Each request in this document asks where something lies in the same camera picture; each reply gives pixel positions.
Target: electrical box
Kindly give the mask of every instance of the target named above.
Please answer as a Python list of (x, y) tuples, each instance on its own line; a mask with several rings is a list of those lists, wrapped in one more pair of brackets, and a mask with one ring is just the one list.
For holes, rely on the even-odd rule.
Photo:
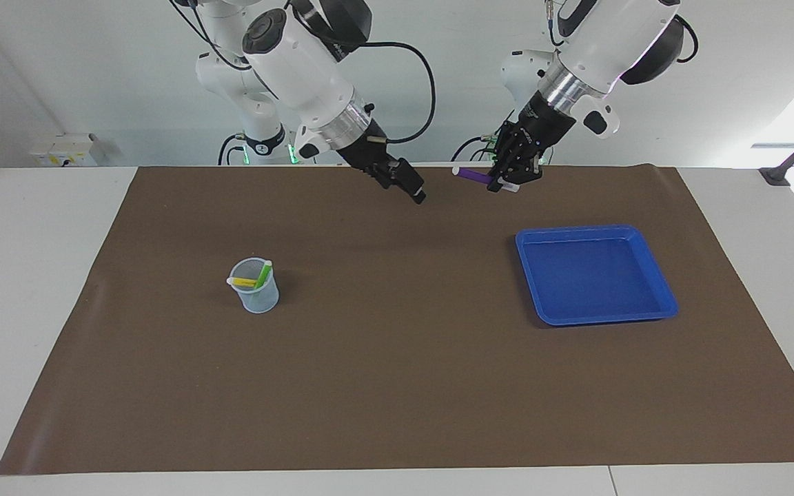
[(48, 136), (38, 141), (30, 154), (42, 167), (98, 167), (106, 159), (90, 134)]

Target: brown mat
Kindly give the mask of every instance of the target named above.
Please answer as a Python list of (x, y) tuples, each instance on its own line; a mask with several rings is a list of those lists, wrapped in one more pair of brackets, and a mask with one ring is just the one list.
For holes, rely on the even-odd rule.
[[(794, 373), (673, 169), (141, 169), (0, 474), (794, 462)], [(551, 329), (513, 236), (630, 223), (680, 302)], [(224, 283), (273, 258), (281, 303)]]

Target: cup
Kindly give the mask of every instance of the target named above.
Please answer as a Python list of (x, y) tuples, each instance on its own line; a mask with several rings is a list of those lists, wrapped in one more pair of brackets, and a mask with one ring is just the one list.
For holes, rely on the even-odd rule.
[[(262, 258), (247, 258), (234, 266), (230, 277), (258, 279), (259, 274), (262, 273), (262, 267), (265, 266), (265, 261)], [(231, 287), (241, 299), (243, 308), (249, 313), (267, 313), (274, 308), (274, 305), (278, 304), (278, 299), (281, 298), (278, 285), (274, 282), (274, 268), (268, 273), (267, 279), (259, 289), (234, 285)]]

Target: white table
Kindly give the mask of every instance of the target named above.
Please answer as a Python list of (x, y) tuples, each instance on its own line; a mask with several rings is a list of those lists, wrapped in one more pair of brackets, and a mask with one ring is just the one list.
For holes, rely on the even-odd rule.
[[(0, 169), (0, 457), (135, 172)], [(794, 195), (750, 170), (681, 175), (794, 369)], [(794, 464), (0, 477), (13, 493), (760, 496), (794, 494)]]

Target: blue tray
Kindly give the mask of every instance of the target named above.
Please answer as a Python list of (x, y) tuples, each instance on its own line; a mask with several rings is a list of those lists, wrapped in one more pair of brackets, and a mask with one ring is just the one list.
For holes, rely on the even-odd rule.
[(516, 235), (541, 320), (577, 326), (674, 317), (678, 305), (639, 229), (526, 229)]

